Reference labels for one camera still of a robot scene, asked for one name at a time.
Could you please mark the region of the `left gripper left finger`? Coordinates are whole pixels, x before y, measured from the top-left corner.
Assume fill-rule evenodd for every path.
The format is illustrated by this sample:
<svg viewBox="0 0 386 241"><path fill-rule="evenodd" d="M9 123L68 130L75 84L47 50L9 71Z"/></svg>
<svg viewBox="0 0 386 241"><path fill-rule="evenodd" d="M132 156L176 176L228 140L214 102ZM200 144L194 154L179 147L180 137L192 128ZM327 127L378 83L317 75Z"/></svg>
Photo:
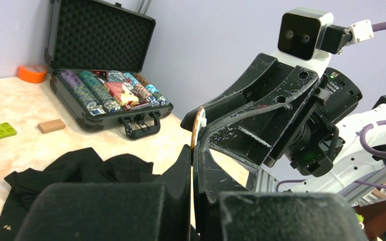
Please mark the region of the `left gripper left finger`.
<svg viewBox="0 0 386 241"><path fill-rule="evenodd" d="M152 182L53 184L16 240L190 240L190 146Z"/></svg>

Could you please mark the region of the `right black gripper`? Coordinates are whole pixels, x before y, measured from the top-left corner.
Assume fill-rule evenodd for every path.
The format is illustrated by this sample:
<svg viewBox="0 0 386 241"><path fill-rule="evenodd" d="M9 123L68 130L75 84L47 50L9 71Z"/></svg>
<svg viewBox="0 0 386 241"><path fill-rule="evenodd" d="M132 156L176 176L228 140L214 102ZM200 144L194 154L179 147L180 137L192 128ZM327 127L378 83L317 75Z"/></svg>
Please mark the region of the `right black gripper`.
<svg viewBox="0 0 386 241"><path fill-rule="evenodd" d="M286 155L303 176L328 173L345 144L336 124L363 95L331 67L316 90L318 85L316 72L258 54L228 89L202 104L208 124L200 132L201 159L209 160L216 150L252 168L272 168ZM329 94L328 99L312 98L315 90ZM198 110L188 112L180 127L192 131Z"/></svg>

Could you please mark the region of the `black garment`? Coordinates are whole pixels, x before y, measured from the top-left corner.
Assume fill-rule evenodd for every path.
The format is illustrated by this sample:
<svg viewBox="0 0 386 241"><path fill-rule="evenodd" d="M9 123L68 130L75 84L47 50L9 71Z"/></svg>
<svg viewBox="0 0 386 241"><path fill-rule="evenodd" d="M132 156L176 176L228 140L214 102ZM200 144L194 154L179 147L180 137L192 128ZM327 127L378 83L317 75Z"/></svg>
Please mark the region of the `black garment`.
<svg viewBox="0 0 386 241"><path fill-rule="evenodd" d="M9 195L0 215L0 240L14 240L37 196L55 183L140 183L152 182L153 163L132 154L103 160L93 148L70 151L44 170L13 171L4 180Z"/></svg>

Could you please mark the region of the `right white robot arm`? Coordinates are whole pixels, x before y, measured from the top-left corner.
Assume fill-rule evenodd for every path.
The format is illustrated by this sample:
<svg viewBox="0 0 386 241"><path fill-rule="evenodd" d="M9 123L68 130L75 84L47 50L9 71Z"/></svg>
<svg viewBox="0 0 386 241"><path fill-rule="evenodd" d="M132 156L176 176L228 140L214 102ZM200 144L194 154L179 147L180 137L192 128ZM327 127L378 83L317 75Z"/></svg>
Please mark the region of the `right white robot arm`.
<svg viewBox="0 0 386 241"><path fill-rule="evenodd" d="M361 93L333 69L323 76L260 53L223 93L190 111L195 197L229 189L211 150L247 168L251 191L332 192L350 203L386 180L386 96L352 114Z"/></svg>

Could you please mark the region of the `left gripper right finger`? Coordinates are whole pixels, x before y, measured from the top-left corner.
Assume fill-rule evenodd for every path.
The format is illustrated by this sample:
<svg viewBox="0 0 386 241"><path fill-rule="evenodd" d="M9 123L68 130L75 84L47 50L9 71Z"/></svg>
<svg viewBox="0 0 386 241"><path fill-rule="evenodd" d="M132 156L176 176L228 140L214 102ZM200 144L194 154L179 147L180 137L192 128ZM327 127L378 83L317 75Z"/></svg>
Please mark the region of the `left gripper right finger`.
<svg viewBox="0 0 386 241"><path fill-rule="evenodd" d="M249 191L204 143L195 146L193 168L201 240L366 240L351 205L337 194Z"/></svg>

